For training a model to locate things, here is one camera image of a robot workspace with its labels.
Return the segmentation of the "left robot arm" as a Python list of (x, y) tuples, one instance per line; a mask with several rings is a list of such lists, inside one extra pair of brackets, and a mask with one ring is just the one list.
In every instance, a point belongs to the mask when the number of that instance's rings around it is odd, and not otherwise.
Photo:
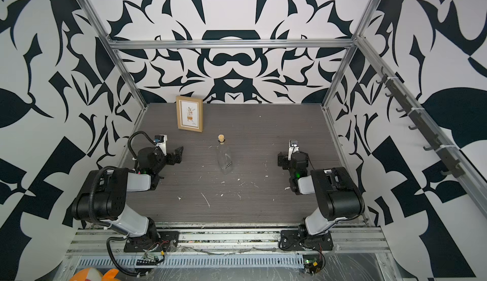
[(127, 195), (155, 190), (162, 169), (180, 164), (183, 151), (179, 147), (174, 152), (165, 152), (157, 144), (138, 151), (133, 169), (108, 166), (90, 171), (71, 205), (72, 216), (75, 220), (113, 229), (127, 238), (157, 242), (160, 236), (155, 222), (133, 210), (127, 203)]

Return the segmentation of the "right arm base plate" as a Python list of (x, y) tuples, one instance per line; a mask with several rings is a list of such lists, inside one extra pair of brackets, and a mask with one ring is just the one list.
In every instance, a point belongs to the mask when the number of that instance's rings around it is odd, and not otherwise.
[(304, 236), (299, 230), (282, 230), (278, 247), (283, 251), (304, 251), (306, 249), (331, 251), (334, 243), (330, 233)]

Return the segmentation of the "clear glass bottle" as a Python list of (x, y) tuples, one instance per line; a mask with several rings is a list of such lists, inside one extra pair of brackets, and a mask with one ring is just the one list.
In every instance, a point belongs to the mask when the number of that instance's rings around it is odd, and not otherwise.
[(225, 143), (219, 143), (216, 151), (220, 170), (224, 174), (231, 173), (233, 168), (233, 159), (229, 146)]

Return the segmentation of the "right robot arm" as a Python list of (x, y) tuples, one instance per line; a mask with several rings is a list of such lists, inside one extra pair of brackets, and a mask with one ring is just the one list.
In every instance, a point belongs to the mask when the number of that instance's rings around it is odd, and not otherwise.
[(290, 189), (297, 195), (313, 194), (318, 207), (300, 226), (303, 237), (326, 234), (341, 221), (354, 220), (365, 211), (361, 193), (343, 167), (312, 169), (304, 152), (279, 153), (277, 164), (290, 174)]

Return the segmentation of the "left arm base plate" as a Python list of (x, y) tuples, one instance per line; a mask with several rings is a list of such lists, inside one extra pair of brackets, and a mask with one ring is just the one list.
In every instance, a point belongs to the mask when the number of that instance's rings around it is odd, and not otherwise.
[(124, 252), (171, 252), (177, 248), (179, 236), (180, 233), (178, 231), (161, 231), (154, 238), (149, 235), (130, 237), (125, 243)]

